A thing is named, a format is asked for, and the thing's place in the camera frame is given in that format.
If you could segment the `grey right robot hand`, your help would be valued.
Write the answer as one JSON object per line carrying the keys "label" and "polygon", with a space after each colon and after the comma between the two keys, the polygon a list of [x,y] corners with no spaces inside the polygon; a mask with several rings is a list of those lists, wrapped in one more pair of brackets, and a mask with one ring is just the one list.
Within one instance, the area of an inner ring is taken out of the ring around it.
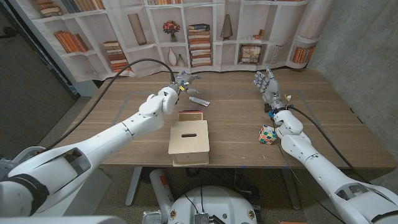
{"label": "grey right robot hand", "polygon": [[267,67],[266,73],[257,71],[254,77],[253,83],[261,92],[264,102],[270,105],[273,110],[283,108],[279,84],[271,69]]}

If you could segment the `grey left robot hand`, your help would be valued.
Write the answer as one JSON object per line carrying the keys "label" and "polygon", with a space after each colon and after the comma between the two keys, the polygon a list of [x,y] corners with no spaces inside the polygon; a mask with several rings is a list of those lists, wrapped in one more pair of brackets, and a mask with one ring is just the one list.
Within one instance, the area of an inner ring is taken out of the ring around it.
{"label": "grey left robot hand", "polygon": [[184,92],[189,96],[197,96],[200,93],[196,89],[192,88],[190,85],[193,83],[194,80],[199,79],[201,79],[201,76],[199,75],[192,75],[191,73],[182,71],[174,77],[174,80],[169,84],[169,87],[175,90],[177,92],[177,95]]}

